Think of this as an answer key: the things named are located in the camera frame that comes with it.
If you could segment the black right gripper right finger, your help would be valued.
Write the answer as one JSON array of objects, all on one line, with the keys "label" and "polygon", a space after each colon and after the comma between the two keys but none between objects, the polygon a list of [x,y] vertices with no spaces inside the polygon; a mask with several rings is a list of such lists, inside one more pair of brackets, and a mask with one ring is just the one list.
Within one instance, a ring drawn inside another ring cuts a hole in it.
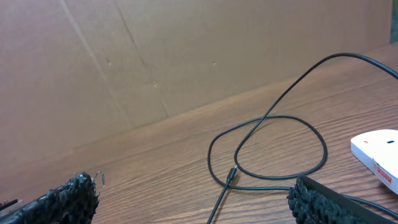
[{"label": "black right gripper right finger", "polygon": [[363,205],[397,218],[396,213],[385,207],[360,198],[341,195],[307,176],[297,178],[295,186],[289,190],[287,200],[297,223],[395,224],[394,221],[374,213]]}]

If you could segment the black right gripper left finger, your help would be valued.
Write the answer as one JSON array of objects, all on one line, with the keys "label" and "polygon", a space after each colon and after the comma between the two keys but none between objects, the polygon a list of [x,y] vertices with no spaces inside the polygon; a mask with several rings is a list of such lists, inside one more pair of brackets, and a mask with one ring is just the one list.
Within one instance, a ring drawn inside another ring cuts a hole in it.
[{"label": "black right gripper left finger", "polygon": [[1,218],[1,224],[90,224],[98,205],[95,179],[82,172]]}]

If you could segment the white power strip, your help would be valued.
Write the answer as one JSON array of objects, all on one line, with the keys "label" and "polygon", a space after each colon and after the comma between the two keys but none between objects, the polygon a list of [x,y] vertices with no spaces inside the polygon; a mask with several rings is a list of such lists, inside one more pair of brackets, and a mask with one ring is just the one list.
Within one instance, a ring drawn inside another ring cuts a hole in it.
[{"label": "white power strip", "polygon": [[359,134],[351,138],[351,153],[397,194],[397,130]]}]

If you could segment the brown cardboard backdrop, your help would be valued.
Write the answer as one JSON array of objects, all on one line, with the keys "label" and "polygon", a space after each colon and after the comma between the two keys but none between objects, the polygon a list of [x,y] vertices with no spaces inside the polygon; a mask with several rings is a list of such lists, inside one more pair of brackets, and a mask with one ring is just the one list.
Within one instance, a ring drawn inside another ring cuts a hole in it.
[{"label": "brown cardboard backdrop", "polygon": [[76,147],[391,39],[391,1],[2,1],[1,195]]}]

